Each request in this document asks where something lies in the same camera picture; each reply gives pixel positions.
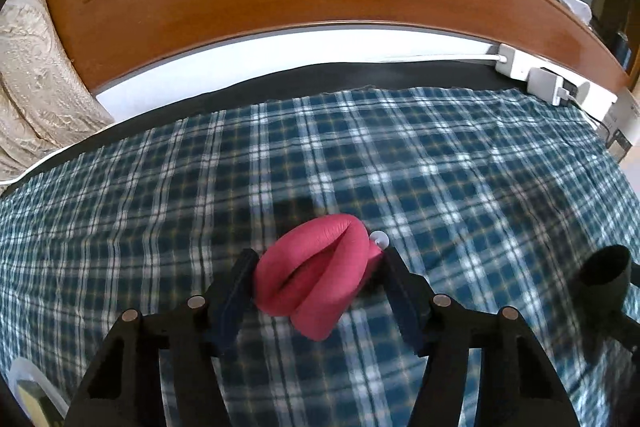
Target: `blue plaid bed sheet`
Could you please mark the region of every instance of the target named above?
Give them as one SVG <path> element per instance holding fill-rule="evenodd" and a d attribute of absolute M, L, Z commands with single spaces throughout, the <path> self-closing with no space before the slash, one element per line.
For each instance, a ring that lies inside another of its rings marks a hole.
<path fill-rule="evenodd" d="M 577 109 L 517 90 L 344 91 L 193 116 L 0 200 L 0 370 L 26 357 L 71 397 L 123 310 L 169 310 L 242 248 L 346 212 L 388 233 L 436 292 L 487 312 L 517 307 L 581 424 L 605 426 L 629 357 L 613 341 L 585 356 L 571 285 L 597 248 L 636 256 L 639 206 Z M 635 289 L 625 306 L 640 318 Z M 462 426 L 473 425 L 479 362 L 473 350 Z M 402 426 L 425 360 L 373 288 L 322 343 L 251 309 L 214 366 L 235 426 Z"/>

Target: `black funnel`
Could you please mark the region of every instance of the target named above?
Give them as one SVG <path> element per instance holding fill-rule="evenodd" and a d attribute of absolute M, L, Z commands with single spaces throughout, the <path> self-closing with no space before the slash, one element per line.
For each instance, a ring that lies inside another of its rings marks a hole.
<path fill-rule="evenodd" d="M 640 346 L 640 324 L 622 312 L 629 283 L 640 287 L 640 265 L 622 245 L 602 248 L 578 275 L 580 301 L 592 327 L 604 331 L 634 353 Z"/>

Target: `pink tube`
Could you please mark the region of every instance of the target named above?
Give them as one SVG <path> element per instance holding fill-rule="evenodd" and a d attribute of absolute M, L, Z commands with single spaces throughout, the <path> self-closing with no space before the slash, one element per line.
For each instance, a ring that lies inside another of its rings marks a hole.
<path fill-rule="evenodd" d="M 317 217 L 283 235 L 260 258 L 254 272 L 255 304 L 273 317 L 290 317 L 300 333 L 322 341 L 381 254 L 357 217 Z"/>

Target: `power strip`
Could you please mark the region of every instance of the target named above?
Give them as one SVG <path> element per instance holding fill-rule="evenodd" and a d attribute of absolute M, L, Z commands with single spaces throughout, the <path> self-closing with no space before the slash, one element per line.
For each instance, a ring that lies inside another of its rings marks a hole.
<path fill-rule="evenodd" d="M 580 76 L 580 74 L 575 73 L 575 71 L 558 66 L 544 58 L 530 55 L 517 48 L 508 46 L 507 44 L 500 44 L 498 48 L 498 55 L 506 57 L 507 60 L 505 62 L 496 62 L 495 70 L 498 71 L 498 73 L 513 78 L 514 80 L 529 82 L 532 70 L 548 71 L 549 73 L 554 73 L 554 76 L 560 76 L 562 79 L 568 80 L 571 84 L 576 86 L 580 92 L 586 93 L 584 99 L 580 100 L 580 106 L 586 113 L 590 114 L 597 120 L 602 120 L 609 111 L 611 105 L 618 99 L 618 97 L 612 92 L 604 89 L 604 87 L 599 86 L 594 82 L 591 82 L 588 78 Z M 537 78 L 539 76 L 548 75 L 534 73 L 534 76 Z M 588 82 L 589 86 L 581 87 L 585 82 Z M 541 96 L 540 98 L 547 102 L 550 102 L 550 100 L 557 101 L 556 98 L 554 98 L 555 95 L 556 91 L 549 95 L 550 98 L 545 98 L 544 96 Z"/>

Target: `plaid fabric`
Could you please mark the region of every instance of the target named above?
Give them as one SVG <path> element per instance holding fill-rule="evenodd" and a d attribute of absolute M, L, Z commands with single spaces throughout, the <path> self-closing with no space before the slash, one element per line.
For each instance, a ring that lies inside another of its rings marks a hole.
<path fill-rule="evenodd" d="M 0 369 L 26 357 L 71 397 L 121 311 L 166 311 L 242 248 L 346 212 L 385 230 L 436 292 L 520 309 L 582 425 L 605 426 L 630 357 L 613 341 L 585 355 L 570 286 L 599 247 L 638 253 L 639 208 L 577 109 L 517 90 L 345 91 L 178 120 L 0 200 Z M 626 301 L 636 319 L 638 295 Z M 252 309 L 216 371 L 236 426 L 397 426 L 424 364 L 374 287 L 322 343 Z M 474 350 L 461 425 L 478 377 Z"/>

